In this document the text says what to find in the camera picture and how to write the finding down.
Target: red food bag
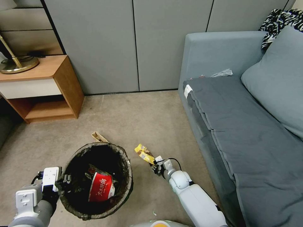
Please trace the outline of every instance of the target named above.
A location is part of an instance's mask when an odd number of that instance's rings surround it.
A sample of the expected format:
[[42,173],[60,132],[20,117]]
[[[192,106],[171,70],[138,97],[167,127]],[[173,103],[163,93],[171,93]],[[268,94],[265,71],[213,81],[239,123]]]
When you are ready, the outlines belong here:
[[111,175],[103,175],[95,172],[89,191],[89,202],[102,202],[115,194],[115,187]]

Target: wooden nightstand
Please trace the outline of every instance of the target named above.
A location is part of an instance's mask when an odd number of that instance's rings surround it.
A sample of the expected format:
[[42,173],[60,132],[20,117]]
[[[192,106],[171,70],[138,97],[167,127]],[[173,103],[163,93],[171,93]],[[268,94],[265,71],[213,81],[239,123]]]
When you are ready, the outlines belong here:
[[39,59],[35,68],[0,73],[0,93],[26,123],[78,118],[84,95],[67,55]]

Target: zebra print fabric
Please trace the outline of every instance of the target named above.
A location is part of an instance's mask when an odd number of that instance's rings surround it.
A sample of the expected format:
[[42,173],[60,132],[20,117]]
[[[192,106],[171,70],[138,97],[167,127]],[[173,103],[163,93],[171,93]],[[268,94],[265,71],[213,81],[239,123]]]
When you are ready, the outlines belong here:
[[286,25],[303,32],[303,10],[290,9],[283,11],[281,9],[273,9],[259,28],[259,31],[268,32],[263,39],[261,49],[267,50]]

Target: yellow snack wrapper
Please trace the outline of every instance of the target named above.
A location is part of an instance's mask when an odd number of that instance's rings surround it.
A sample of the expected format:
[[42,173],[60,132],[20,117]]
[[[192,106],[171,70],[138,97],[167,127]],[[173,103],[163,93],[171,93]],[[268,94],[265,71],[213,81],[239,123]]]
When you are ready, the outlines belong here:
[[155,165],[154,164],[154,156],[151,154],[151,152],[142,144],[139,144],[136,148],[135,148],[135,152],[145,161],[147,161],[148,163]]

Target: gray pillow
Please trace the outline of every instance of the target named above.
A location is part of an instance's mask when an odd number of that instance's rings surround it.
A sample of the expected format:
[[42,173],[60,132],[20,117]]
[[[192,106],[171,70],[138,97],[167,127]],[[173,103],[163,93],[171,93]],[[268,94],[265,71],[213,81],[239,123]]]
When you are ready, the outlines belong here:
[[303,33],[286,26],[242,83],[285,128],[303,139]]

